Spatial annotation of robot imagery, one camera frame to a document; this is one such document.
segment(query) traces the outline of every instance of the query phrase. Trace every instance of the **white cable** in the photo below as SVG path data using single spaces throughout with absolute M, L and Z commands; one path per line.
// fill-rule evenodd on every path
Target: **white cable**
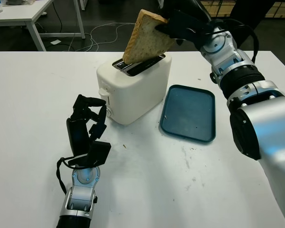
M 107 25 L 113 25 L 113 24 L 121 24 L 120 26 L 118 26 L 117 28 L 116 28 L 116 38 L 115 38 L 115 40 L 113 40 L 113 41 L 110 41 L 110 42 L 102 42 L 102 43 L 97 43 L 94 39 L 93 39 L 93 37 L 92 37 L 92 32 L 95 30 L 95 29 L 97 29 L 97 28 L 99 28 L 99 27 L 102 27 L 102 26 L 107 26 Z M 121 27 L 121 26 L 124 26 L 124 25 L 134 25 L 135 23 L 121 23 L 121 22 L 115 22 L 115 23 L 109 23 L 109 24 L 105 24 L 105 25 L 100 25 L 100 26 L 97 26 L 97 27 L 95 27 L 94 29 L 92 29 L 92 31 L 90 32 L 90 37 L 91 37 L 91 45 L 90 46 L 87 46 L 87 47 L 83 47 L 83 48 L 81 48 L 81 49 L 78 49 L 78 50 L 76 50 L 76 51 L 80 51 L 80 50 L 82 50 L 82 49 L 85 49 L 85 48 L 89 48 L 88 50 L 86 50 L 86 51 L 89 51 L 89 50 L 91 50 L 91 48 L 93 47 L 93 46 L 95 46 L 95 45 L 97 45 L 97 50 L 96 51 L 98 51 L 98 49 L 99 49 L 99 44 L 110 44 L 110 43 L 114 43 L 117 39 L 118 39 L 118 33 L 117 33 L 117 29 L 119 28 L 119 27 Z
M 68 46 L 68 50 L 67 50 L 67 51 L 70 51 L 70 48 L 71 48 L 71 46 L 72 46 L 72 43 L 73 43 L 74 37 L 75 37 L 75 33 L 74 33 L 74 36 L 73 36 L 72 41 L 71 41 L 71 43 L 70 43 L 70 46 Z

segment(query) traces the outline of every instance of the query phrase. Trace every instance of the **toaster slot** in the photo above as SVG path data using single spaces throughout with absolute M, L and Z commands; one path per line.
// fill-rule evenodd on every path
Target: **toaster slot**
M 136 76 L 140 74 L 141 72 L 145 71 L 146 69 L 152 67 L 162 59 L 164 59 L 165 55 L 160 55 L 152 59 L 148 59 L 141 63 L 135 63 L 135 64 L 126 64 L 122 59 L 114 62 L 112 65 L 116 69 L 121 70 L 128 76 Z

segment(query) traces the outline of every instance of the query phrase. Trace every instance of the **table surface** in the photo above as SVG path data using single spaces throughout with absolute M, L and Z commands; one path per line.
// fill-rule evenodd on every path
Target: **table surface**
M 170 54 L 168 87 L 215 95 L 217 136 L 205 144 L 165 135 L 159 130 L 163 102 L 129 126 L 107 119 L 101 140 L 112 149 L 100 167 L 91 227 L 285 228 L 260 164 L 233 143 L 226 100 L 209 78 L 210 65 L 198 52 Z M 66 119 L 78 94 L 99 97 L 96 69 L 121 56 L 0 52 L 0 227 L 56 227 L 64 199 L 56 162 L 72 154 Z M 269 51 L 256 60 L 285 92 L 285 66 Z M 62 166 L 68 187 L 71 172 Z
M 0 22 L 32 21 L 43 12 L 53 0 L 37 0 L 32 5 L 6 6 L 0 13 Z

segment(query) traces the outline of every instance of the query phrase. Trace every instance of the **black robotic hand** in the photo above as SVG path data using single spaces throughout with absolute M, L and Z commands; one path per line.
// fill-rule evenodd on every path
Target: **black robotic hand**
M 164 0 L 160 14 L 169 19 L 174 10 L 179 10 L 205 23 L 211 21 L 209 13 L 200 0 Z
M 176 39 L 178 45 L 183 40 L 191 41 L 198 50 L 205 45 L 209 35 L 220 23 L 217 20 L 211 21 L 209 13 L 199 0 L 164 0 L 159 14 L 169 19 L 169 22 L 158 25 L 158 31 Z

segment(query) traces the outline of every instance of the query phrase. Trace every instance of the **table leg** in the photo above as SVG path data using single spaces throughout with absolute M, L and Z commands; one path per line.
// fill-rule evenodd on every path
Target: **table leg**
M 80 0 L 81 10 L 85 10 L 85 3 L 83 0 Z
M 79 25 L 79 29 L 80 29 L 80 33 L 81 33 L 81 38 L 85 39 L 85 31 L 84 31 L 84 26 L 82 24 L 82 20 L 81 20 L 81 15 L 80 15 L 80 9 L 79 9 L 79 4 L 78 4 L 78 0 L 74 0 L 74 4 L 75 4 L 75 9 L 76 9 L 76 15 L 77 15 L 77 20 L 78 20 L 78 25 Z
M 33 41 L 34 41 L 38 51 L 47 51 L 43 45 L 41 38 L 40 38 L 40 35 L 39 35 L 38 30 L 35 26 L 35 23 L 34 22 L 25 22 L 25 24 L 28 27 L 29 33 L 32 36 Z

